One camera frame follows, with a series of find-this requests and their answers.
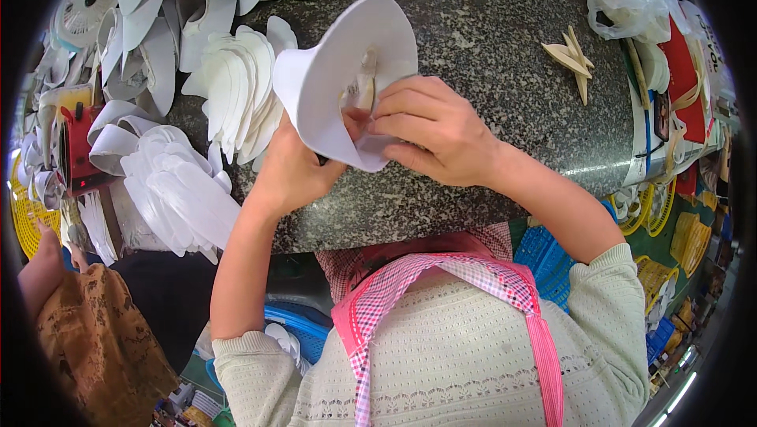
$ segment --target brown patterned clothing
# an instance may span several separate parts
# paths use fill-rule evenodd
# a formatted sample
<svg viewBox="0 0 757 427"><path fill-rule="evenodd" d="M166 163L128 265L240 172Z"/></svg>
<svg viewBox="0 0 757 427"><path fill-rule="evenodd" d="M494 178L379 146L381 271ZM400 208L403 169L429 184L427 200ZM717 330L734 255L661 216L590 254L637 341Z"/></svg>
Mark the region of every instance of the brown patterned clothing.
<svg viewBox="0 0 757 427"><path fill-rule="evenodd" d="M179 385L126 283L102 264L66 271L37 328L64 391L94 425L150 425Z"/></svg>

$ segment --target sweater sleeve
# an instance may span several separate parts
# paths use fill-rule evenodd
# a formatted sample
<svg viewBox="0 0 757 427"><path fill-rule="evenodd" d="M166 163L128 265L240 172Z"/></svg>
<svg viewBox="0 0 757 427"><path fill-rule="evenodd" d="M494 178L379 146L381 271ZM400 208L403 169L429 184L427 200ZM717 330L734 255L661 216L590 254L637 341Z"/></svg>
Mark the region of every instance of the sweater sleeve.
<svg viewBox="0 0 757 427"><path fill-rule="evenodd" d="M611 390L623 399L630 425L649 397L644 291L627 243L570 270L570 316L610 366Z"/></svg>
<svg viewBox="0 0 757 427"><path fill-rule="evenodd" d="M213 340L213 352L236 425L289 424L302 377L276 340L247 332L231 340Z"/></svg>

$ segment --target woman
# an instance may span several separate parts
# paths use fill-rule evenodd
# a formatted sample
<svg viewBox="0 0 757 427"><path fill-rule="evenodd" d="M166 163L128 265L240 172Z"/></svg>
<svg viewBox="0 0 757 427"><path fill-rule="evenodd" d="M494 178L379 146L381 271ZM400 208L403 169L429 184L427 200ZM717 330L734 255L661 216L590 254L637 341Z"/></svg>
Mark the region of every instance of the woman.
<svg viewBox="0 0 757 427"><path fill-rule="evenodd" d="M425 239L425 254L384 248L363 258L386 262L374 272L347 264L335 274L331 259L335 328L301 378L261 332L271 241L279 217L327 194L345 166L318 166L283 119L211 300L216 372L237 425L630 425L649 394L643 290L604 207L494 138L438 78L400 80L379 98L368 131L408 142L387 157L442 184L507 195L580 261L570 316L538 299L528 269L487 248L489 238Z"/></svg>
<svg viewBox="0 0 757 427"><path fill-rule="evenodd" d="M215 266L137 252L109 269L72 246L81 273L69 271L58 236L37 226L39 248L18 282L52 370L93 425L149 425L207 323Z"/></svg>

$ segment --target work table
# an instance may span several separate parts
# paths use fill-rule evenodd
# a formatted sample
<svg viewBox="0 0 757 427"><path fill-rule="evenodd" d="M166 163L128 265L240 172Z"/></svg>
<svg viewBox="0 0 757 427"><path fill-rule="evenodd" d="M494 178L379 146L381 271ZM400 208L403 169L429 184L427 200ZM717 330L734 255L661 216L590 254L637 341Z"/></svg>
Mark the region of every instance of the work table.
<svg viewBox="0 0 757 427"><path fill-rule="evenodd" d="M300 48L311 48L355 0L263 2L239 24L265 32L267 18L289 22ZM619 188L632 154L633 118L617 42L587 24L586 0L396 0L418 43L420 73L439 76L470 100L497 136L600 197ZM540 43L562 43L571 24L596 65L588 106L574 75ZM177 83L180 90L183 78ZM207 152L203 99L177 92L167 119ZM251 164L226 166L240 203L255 176ZM285 216L274 253L395 242L522 216L486 188L441 186L392 162L378 173L348 169L324 198Z"/></svg>

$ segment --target clear plastic bag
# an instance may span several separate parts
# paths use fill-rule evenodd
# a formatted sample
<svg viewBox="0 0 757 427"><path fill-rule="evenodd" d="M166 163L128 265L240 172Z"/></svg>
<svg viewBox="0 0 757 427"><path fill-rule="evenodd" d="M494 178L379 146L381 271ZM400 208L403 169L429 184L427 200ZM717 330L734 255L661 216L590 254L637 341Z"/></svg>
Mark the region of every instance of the clear plastic bag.
<svg viewBox="0 0 757 427"><path fill-rule="evenodd" d="M670 40L668 13L682 34L690 32L677 0L587 0L589 26L604 39L633 37L642 43L666 43ZM614 26L597 21L603 11Z"/></svg>

